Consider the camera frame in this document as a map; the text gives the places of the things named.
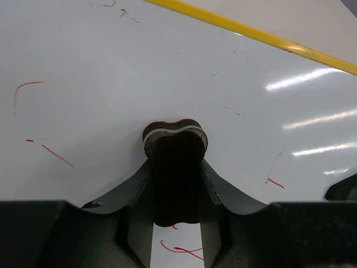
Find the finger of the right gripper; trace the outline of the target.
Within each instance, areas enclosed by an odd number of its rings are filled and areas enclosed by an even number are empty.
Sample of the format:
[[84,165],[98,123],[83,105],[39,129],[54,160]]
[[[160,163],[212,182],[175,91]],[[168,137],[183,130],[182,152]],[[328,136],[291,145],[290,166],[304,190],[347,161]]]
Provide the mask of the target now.
[[330,186],[324,196],[328,201],[357,201],[357,174]]

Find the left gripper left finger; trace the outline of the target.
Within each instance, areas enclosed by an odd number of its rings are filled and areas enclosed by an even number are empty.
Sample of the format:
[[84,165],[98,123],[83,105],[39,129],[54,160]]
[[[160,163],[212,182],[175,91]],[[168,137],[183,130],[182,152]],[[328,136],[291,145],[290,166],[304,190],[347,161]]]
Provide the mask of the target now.
[[63,200],[1,203],[2,267],[149,267],[152,236],[149,162],[82,208]]

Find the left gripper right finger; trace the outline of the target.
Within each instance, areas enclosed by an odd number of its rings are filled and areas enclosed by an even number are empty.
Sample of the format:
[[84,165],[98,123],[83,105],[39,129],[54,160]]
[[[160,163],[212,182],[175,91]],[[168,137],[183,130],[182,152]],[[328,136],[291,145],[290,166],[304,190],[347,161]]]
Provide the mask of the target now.
[[356,203],[264,204],[200,165],[205,267],[355,267]]

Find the black bone-shaped eraser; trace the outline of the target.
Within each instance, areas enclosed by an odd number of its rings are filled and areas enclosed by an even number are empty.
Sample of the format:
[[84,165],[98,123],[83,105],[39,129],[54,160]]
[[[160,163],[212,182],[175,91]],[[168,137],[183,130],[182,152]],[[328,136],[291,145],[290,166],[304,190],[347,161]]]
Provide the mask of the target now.
[[152,122],[143,130],[142,141],[153,174],[154,223],[199,223],[199,166],[208,148],[200,124],[193,119]]

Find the yellow framed whiteboard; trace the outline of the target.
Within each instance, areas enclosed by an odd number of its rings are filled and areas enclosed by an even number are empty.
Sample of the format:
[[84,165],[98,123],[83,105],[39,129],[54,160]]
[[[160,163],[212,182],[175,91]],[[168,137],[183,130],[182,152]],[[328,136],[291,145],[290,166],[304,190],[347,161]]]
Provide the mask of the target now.
[[[264,204],[342,202],[324,196],[356,174],[354,64],[182,1],[1,2],[1,203],[82,208],[149,162],[150,123],[182,119]],[[200,222],[154,217],[153,182],[149,267],[205,267]]]

